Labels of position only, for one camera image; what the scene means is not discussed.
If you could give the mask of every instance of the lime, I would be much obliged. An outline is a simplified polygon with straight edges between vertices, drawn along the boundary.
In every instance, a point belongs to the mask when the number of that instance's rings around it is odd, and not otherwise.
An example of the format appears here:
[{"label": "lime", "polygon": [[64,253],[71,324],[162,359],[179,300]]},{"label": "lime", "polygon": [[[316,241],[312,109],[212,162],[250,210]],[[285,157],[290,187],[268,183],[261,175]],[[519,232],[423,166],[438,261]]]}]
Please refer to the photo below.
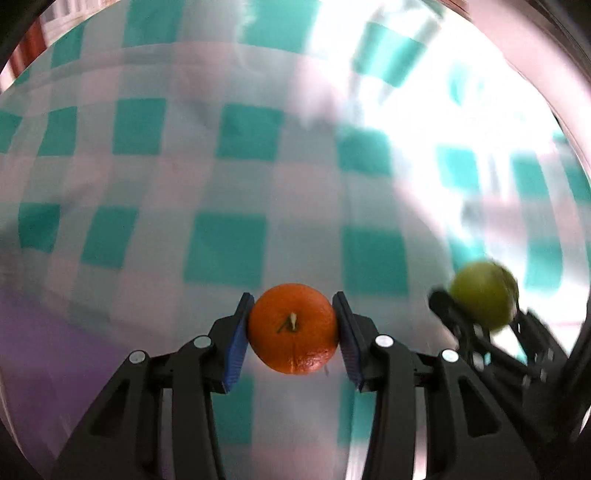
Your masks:
[{"label": "lime", "polygon": [[487,330],[499,330],[517,312],[519,288],[505,267],[492,261],[472,262],[455,276],[452,298]]}]

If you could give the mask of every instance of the purple surface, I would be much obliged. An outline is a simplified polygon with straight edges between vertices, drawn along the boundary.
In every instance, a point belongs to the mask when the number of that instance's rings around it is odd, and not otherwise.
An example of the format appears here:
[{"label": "purple surface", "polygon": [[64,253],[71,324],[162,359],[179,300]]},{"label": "purple surface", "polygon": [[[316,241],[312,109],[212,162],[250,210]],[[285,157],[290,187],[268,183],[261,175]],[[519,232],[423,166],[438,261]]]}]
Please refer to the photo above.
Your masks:
[{"label": "purple surface", "polygon": [[128,351],[0,291],[0,371],[25,455],[44,477]]}]

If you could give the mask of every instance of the green fruit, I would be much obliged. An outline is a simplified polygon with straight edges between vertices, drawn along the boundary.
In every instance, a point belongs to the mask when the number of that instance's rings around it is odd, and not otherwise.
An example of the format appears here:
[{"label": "green fruit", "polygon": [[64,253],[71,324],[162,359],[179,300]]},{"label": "green fruit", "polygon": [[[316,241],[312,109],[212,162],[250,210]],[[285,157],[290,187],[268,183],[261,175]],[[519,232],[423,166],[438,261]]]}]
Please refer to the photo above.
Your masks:
[{"label": "green fruit", "polygon": [[511,273],[492,261],[472,262],[455,276],[452,298],[482,327],[499,330],[517,312],[519,288]]}]

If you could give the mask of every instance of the tablecloth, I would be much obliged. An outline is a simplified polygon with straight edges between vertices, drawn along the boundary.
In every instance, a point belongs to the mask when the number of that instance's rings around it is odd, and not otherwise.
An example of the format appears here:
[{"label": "tablecloth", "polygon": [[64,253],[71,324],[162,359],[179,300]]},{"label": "tablecloth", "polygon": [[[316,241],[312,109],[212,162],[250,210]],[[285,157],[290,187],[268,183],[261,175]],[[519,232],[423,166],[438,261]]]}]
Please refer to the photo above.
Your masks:
[{"label": "tablecloth", "polygon": [[[436,2],[121,0],[0,96],[0,232],[5,288],[151,355],[284,282],[436,353],[427,293],[480,257],[569,348],[591,191],[542,96]],[[214,398],[228,477],[358,478],[373,401],[339,353],[294,378],[249,351]]]}]

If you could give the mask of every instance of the tangerine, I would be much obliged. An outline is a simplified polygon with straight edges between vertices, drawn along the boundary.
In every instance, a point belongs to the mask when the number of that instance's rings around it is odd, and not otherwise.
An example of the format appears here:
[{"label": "tangerine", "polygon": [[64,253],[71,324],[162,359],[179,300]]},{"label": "tangerine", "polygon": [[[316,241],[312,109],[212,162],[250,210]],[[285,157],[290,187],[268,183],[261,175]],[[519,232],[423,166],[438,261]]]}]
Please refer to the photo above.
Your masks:
[{"label": "tangerine", "polygon": [[335,354],[339,343],[335,311],[322,293],[307,285],[277,285],[252,308],[248,340],[268,367],[306,375]]}]

